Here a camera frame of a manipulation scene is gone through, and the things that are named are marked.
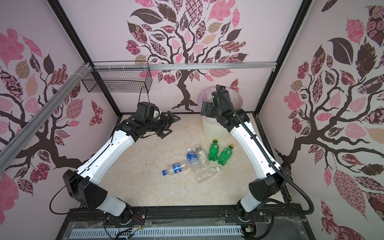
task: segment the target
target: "bottle with blue label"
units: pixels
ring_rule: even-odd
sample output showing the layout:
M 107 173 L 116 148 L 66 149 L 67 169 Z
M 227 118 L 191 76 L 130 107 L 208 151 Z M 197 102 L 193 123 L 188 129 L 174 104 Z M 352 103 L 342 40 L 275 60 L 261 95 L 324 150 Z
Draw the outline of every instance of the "bottle with blue label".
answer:
M 198 172 L 201 170 L 201 161 L 197 158 L 197 155 L 192 148 L 187 148 L 187 160 L 188 164 L 191 167 L 192 172 Z
M 167 169 L 163 170 L 162 173 L 163 173 L 163 176 L 165 176 L 165 175 L 175 175 L 176 173 L 184 172 L 187 169 L 188 169 L 187 161 L 181 160 L 178 163 L 175 163 L 175 164 L 172 164 L 172 165 L 168 165 Z

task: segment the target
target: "trash can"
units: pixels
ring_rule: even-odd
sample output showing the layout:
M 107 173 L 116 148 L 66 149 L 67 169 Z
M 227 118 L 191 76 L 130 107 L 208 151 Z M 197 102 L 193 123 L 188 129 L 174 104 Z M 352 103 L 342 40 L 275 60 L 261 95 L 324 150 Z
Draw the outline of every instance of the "trash can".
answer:
M 231 98 L 233 108 L 242 108 L 243 99 L 240 94 L 230 88 L 226 88 L 226 90 L 229 92 L 229 97 Z M 212 86 L 199 94 L 197 98 L 197 105 L 199 106 L 200 110 L 201 106 L 203 105 L 203 102 L 213 103 L 212 92 L 214 91 L 216 91 L 216 87 Z M 204 135 L 209 139 L 217 138 L 219 141 L 224 141 L 231 135 L 231 133 L 229 133 L 226 128 L 221 126 L 215 118 L 207 118 L 206 116 L 202 116 L 202 123 Z

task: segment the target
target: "beige table surface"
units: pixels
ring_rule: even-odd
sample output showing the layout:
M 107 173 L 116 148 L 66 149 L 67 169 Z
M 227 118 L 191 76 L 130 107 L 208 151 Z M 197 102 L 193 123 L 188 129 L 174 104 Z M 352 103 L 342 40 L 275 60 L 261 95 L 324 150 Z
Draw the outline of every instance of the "beige table surface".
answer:
M 212 143 L 212 139 L 204 136 L 199 114 L 179 116 L 181 120 L 171 126 L 173 132 L 164 139 L 156 135 L 139 139 L 122 153 L 99 186 L 131 206 L 232 205 L 243 198 L 249 191 L 248 183 L 257 177 L 249 158 L 233 136 L 218 142 L 219 153 L 233 144 L 233 154 L 225 166 L 211 162 L 211 166 L 221 169 L 211 179 L 198 184 L 194 180 L 198 173 L 189 170 L 173 176 L 162 175 L 166 165 L 186 159 L 188 147 L 201 144 L 207 153 Z M 248 116 L 258 134 L 252 114 Z M 283 202 L 281 192 L 272 197 Z

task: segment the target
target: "green plastic bottle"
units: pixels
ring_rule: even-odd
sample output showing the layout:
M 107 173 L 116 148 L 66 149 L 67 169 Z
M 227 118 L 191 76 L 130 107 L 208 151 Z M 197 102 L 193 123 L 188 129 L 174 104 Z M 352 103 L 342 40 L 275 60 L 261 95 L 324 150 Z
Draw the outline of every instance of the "green plastic bottle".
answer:
M 228 147 L 224 148 L 224 150 L 221 152 L 221 154 L 220 154 L 220 156 L 219 156 L 219 158 L 217 160 L 217 162 L 220 165 L 224 166 L 227 163 L 228 159 L 232 155 L 232 149 L 233 149 L 233 145 L 232 144 L 229 145 Z
M 208 159 L 210 161 L 216 161 L 217 160 L 217 154 L 218 154 L 218 145 L 217 145 L 217 139 L 214 139 L 214 142 L 209 147 L 209 154 Z

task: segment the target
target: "clear plastic bottle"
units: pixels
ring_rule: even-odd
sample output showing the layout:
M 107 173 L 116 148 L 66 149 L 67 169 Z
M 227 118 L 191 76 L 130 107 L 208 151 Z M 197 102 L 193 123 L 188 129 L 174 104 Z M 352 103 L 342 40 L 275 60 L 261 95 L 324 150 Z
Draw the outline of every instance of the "clear plastic bottle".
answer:
M 176 173 L 183 172 L 188 169 L 187 161 L 181 160 L 178 163 L 168 165 L 167 169 L 163 170 L 163 176 L 165 175 L 175 175 Z
M 220 172 L 219 167 L 208 167 L 208 168 L 202 170 L 201 173 L 198 176 L 196 176 L 195 179 L 199 183 L 199 182 L 202 182 L 204 180 L 207 180 L 207 179 L 213 177 L 218 172 Z
M 209 147 L 208 159 L 210 161 L 216 161 L 217 160 L 217 154 L 218 154 L 218 145 L 217 145 L 217 139 L 215 138 L 213 143 Z
M 219 158 L 217 159 L 217 162 L 224 166 L 228 159 L 232 156 L 232 149 L 233 149 L 233 145 L 230 144 L 228 147 L 224 148 L 224 150 L 221 152 Z
M 197 158 L 196 153 L 192 151 L 192 148 L 190 147 L 187 148 L 187 160 L 192 172 L 198 172 L 201 170 L 201 162 Z
M 196 144 L 195 148 L 196 148 L 197 158 L 199 158 L 199 160 L 201 161 L 201 166 L 203 168 L 209 167 L 211 164 L 210 164 L 207 156 L 205 155 L 205 152 L 201 148 L 200 144 Z

